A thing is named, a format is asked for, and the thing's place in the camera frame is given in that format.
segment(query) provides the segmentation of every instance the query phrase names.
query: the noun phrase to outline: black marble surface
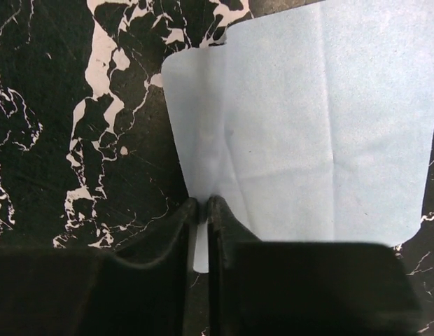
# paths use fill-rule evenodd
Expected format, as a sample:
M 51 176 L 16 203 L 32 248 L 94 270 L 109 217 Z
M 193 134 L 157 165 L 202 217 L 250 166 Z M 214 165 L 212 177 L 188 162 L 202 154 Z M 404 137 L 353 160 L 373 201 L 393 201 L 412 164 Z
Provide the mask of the black marble surface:
M 186 199 L 160 69 L 305 0 L 0 0 L 0 245 L 118 249 Z M 397 246 L 434 335 L 434 139 L 421 229 Z M 207 333 L 206 275 L 197 324 Z

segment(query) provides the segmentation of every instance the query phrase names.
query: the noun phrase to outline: black surface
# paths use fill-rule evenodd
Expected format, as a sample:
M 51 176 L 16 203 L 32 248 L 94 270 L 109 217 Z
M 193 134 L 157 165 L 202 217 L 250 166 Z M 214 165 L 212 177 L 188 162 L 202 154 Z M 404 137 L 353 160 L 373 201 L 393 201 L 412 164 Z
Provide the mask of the black surface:
M 219 27 L 223 15 L 238 22 L 305 2 L 231 0 L 225 1 L 230 8 L 225 12 L 223 2 L 140 0 L 105 3 L 93 13 L 89 3 L 0 0 L 2 246 L 119 249 L 172 215 L 187 192 L 162 88 L 151 85 L 151 78 L 166 56 L 218 40 L 225 30 Z M 119 29 L 142 9 L 147 14 L 134 18 L 125 31 Z M 94 47 L 114 41 L 114 52 L 128 57 L 126 69 L 115 69 L 110 57 L 91 57 L 95 25 L 108 40 Z M 180 29 L 183 40 L 167 43 L 170 29 Z M 109 92 L 97 99 L 93 93 L 108 86 L 103 80 L 91 87 L 85 79 L 89 63 L 111 78 Z M 104 114 L 113 95 L 124 108 L 112 133 L 105 132 Z M 79 104 L 87 107 L 73 130 Z M 423 215 L 419 233 L 396 253 L 426 309 L 421 334 L 434 335 L 434 142 Z M 194 288 L 205 279 L 200 276 Z

